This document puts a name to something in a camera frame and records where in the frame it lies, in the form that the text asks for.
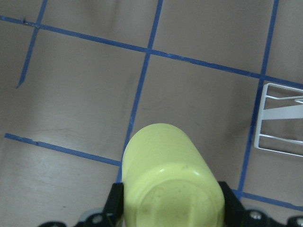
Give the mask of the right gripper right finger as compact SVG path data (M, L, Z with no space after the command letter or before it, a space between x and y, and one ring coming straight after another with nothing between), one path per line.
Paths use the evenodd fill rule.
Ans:
M245 208L234 194L229 185L224 181L218 181L224 196L224 224L226 227L243 226Z

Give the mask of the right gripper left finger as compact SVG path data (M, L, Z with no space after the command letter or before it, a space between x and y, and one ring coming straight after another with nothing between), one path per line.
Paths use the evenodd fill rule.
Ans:
M103 208L104 227L121 227L124 213L124 185L112 184Z

